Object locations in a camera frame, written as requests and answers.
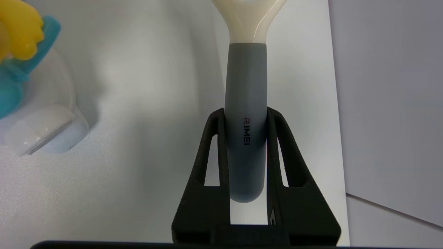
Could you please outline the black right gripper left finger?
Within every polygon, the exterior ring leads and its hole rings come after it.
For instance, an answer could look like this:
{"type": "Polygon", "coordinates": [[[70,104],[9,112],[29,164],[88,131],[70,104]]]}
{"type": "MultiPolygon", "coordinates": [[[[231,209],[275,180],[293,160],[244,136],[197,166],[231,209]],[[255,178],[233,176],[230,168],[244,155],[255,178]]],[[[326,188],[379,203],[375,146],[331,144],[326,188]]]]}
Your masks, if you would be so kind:
{"type": "Polygon", "coordinates": [[[171,224],[175,244],[210,244],[211,233],[230,224],[230,190],[224,109],[212,112],[184,193],[171,224]],[[219,186],[206,186],[206,170],[213,136],[217,136],[219,186]]]}

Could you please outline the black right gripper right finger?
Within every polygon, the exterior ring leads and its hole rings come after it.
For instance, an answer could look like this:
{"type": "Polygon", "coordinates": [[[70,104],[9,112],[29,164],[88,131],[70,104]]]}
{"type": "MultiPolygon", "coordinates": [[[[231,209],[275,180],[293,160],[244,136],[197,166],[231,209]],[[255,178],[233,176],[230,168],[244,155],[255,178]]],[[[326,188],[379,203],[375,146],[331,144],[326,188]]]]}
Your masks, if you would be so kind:
{"type": "Polygon", "coordinates": [[[335,247],[341,227],[310,173],[284,116],[267,110],[268,224],[291,246],[335,247]]]}

